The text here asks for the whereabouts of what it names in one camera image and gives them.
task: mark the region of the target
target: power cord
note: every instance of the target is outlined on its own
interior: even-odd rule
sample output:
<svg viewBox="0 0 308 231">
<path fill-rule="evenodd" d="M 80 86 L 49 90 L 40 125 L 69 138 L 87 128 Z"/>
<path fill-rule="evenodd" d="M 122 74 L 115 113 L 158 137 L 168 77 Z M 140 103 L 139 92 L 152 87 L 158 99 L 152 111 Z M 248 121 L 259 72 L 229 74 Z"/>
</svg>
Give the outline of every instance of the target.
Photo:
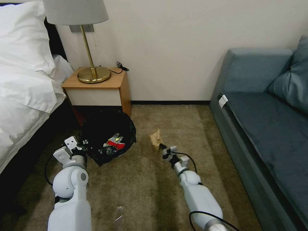
<svg viewBox="0 0 308 231">
<path fill-rule="evenodd" d="M 222 219 L 222 218 L 220 218 L 220 217 L 218 217 L 218 216 L 215 216 L 214 214 L 211 214 L 211 213 L 208 213 L 208 212 L 203 212 L 203 211 L 192 211 L 192 212 L 189 213 L 189 222 L 190 222 L 190 225 L 191 225 L 193 231 L 197 231 L 197 230 L 195 229 L 195 227 L 193 226 L 193 223 L 192 223 L 192 215 L 193 215 L 194 213 L 202 213 L 202 214 L 209 215 L 209 216 L 211 216 L 211 217 L 214 217 L 214 218 L 216 218 L 216 219 L 222 221 L 223 223 L 227 224 L 228 226 L 232 227 L 234 230 L 240 231 L 237 227 L 235 227 L 235 226 L 232 225 L 231 223 L 227 222 L 226 220 L 224 220 L 224 219 Z"/>
<path fill-rule="evenodd" d="M 45 179 L 47 181 L 48 184 L 50 184 L 52 186 L 52 183 L 50 182 L 50 180 L 48 179 L 48 176 L 47 176 L 47 167 L 48 167 L 48 164 L 49 164 L 49 161 L 51 160 L 51 158 L 53 157 L 53 155 L 51 155 L 48 160 L 46 161 L 46 164 L 45 164 L 45 168 L 44 168 L 44 176 L 45 176 Z"/>
<path fill-rule="evenodd" d="M 193 163 L 193 166 L 195 167 L 195 172 L 198 174 L 198 172 L 197 172 L 197 167 L 196 167 L 196 163 L 194 162 L 194 160 L 191 158 L 190 155 L 185 154 L 185 153 L 181 153 L 181 152 L 171 152 L 171 153 L 184 155 L 184 156 L 187 156 L 189 159 L 191 159 L 191 161 L 192 161 L 192 163 Z"/>
<path fill-rule="evenodd" d="M 129 71 L 129 69 L 128 69 L 127 67 L 123 67 L 122 63 L 120 63 L 120 62 L 117 62 L 116 65 L 117 65 L 118 68 L 121 68 L 121 71 L 120 71 L 120 72 L 115 72 L 115 71 L 110 70 L 110 69 L 109 69 L 109 70 L 110 70 L 111 72 L 113 72 L 113 73 L 116 73 L 116 74 L 121 74 L 123 71 Z"/>
</svg>

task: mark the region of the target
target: blue sofa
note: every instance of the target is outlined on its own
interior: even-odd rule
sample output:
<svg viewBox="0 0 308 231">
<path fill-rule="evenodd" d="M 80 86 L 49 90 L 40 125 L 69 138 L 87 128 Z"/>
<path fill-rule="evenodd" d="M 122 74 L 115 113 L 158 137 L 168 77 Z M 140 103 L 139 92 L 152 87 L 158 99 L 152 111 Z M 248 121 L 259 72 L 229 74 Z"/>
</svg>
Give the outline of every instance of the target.
<svg viewBox="0 0 308 231">
<path fill-rule="evenodd" d="M 289 49 L 229 50 L 210 103 L 265 231 L 308 227 L 308 116 L 267 93 L 292 56 Z"/>
</svg>

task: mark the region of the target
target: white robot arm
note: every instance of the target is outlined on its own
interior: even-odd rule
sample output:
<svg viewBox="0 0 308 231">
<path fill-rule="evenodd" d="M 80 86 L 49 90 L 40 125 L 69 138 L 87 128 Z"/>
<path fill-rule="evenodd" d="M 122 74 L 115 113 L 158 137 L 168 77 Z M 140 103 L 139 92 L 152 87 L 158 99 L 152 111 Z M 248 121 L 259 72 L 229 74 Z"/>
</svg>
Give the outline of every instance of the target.
<svg viewBox="0 0 308 231">
<path fill-rule="evenodd" d="M 63 164 L 55 176 L 55 208 L 49 216 L 48 231 L 91 231 L 91 207 L 87 201 L 86 156 L 72 136 L 65 140 L 67 147 L 55 151 L 54 157 Z"/>
<path fill-rule="evenodd" d="M 207 212 L 218 218 L 223 218 L 219 204 L 209 189 L 201 183 L 200 176 L 196 172 L 188 170 L 189 158 L 187 156 L 178 158 L 174 154 L 176 151 L 176 146 L 165 148 L 163 159 L 171 163 L 171 167 L 179 177 L 180 185 L 184 189 L 185 199 L 194 221 L 206 231 L 227 231 L 228 229 L 219 219 L 199 213 L 200 211 Z"/>
</svg>

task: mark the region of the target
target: wooden nightstand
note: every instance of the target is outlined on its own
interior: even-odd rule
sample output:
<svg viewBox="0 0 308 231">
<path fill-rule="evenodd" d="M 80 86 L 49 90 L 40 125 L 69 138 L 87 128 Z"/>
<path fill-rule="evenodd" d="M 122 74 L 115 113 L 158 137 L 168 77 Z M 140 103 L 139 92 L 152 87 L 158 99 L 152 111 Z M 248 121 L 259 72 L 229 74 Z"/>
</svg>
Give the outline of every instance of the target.
<svg viewBox="0 0 308 231">
<path fill-rule="evenodd" d="M 77 78 L 77 73 L 84 67 L 78 68 L 62 87 L 71 102 L 73 111 L 79 124 L 85 119 L 79 106 L 121 106 L 123 112 L 131 115 L 131 93 L 129 90 L 127 72 L 120 74 L 111 72 L 110 79 L 94 84 L 82 83 Z M 121 69 L 110 68 L 120 72 Z"/>
</svg>

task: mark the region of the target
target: lampshade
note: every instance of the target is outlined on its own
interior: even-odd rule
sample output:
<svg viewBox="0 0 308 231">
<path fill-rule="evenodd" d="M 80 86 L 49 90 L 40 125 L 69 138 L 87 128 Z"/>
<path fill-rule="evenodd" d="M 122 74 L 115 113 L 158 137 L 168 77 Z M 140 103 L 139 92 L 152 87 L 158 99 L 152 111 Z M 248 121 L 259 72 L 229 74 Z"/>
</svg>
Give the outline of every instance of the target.
<svg viewBox="0 0 308 231">
<path fill-rule="evenodd" d="M 47 21 L 57 25 L 85 25 L 108 20 L 103 0 L 43 0 Z"/>
</svg>

